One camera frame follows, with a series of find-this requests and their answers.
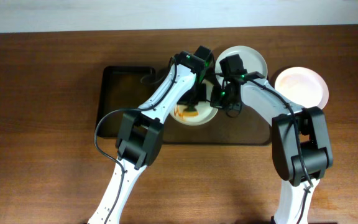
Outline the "white plate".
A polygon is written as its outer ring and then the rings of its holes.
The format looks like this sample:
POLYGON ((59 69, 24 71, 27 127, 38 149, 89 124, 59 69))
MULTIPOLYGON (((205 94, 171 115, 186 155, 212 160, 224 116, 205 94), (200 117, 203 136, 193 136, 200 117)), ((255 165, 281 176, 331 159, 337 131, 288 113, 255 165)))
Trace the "white plate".
POLYGON ((292 102, 311 108, 323 109, 329 100, 329 90, 324 79, 305 67, 290 67, 282 71, 274 84, 275 89, 292 102))
MULTIPOLYGON (((208 80, 203 80, 203 83, 207 86, 207 96, 208 100, 211 98, 211 92, 213 89, 213 84, 208 80)), ((210 106, 209 102, 199 102, 195 108, 198 110, 199 115, 195 117, 183 117, 182 111, 185 108, 185 105, 176 104, 170 112, 170 116, 181 124, 187 126, 200 126, 211 121, 218 112, 217 108, 210 106)))
POLYGON ((248 73, 259 72, 261 75, 264 76, 264 81, 260 81, 260 83, 264 84, 265 82, 267 82, 268 68, 263 56, 251 47, 238 45, 224 50, 216 60, 215 73, 216 80, 219 85, 221 85, 223 82, 223 77, 220 77, 218 75, 222 72, 220 61, 228 56, 237 54, 240 56, 243 62, 243 67, 247 70, 248 73))

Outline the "green yellow sponge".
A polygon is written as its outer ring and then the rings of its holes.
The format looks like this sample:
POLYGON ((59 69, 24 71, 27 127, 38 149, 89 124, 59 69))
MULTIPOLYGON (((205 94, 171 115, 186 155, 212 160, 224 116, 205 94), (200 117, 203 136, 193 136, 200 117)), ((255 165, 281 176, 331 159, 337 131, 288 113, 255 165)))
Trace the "green yellow sponge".
POLYGON ((194 105, 188 105, 183 109, 182 115, 183 117, 195 117, 199 115, 199 112, 194 105))

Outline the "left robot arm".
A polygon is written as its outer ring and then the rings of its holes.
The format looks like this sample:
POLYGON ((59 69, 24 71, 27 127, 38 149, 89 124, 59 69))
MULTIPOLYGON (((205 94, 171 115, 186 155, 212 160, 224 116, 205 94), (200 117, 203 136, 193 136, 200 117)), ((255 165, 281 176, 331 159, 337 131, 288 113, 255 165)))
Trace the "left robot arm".
POLYGON ((89 223, 119 223, 137 179, 157 158, 162 147, 164 122, 178 100, 201 84, 214 65, 211 50, 185 51, 170 59, 169 71, 154 94, 138 108, 122 109, 117 135, 117 157, 108 187, 89 223))

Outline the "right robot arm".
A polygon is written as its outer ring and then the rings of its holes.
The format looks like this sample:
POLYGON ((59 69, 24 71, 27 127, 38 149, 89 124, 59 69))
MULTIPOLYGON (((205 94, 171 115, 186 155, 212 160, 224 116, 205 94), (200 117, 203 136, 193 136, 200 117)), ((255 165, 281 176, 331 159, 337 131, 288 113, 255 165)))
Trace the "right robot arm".
POLYGON ((317 106, 305 108, 275 90, 260 73, 233 73, 211 92, 211 106, 246 105, 271 127, 272 159, 282 180, 272 223, 307 223, 313 193, 333 165, 326 119, 317 106))

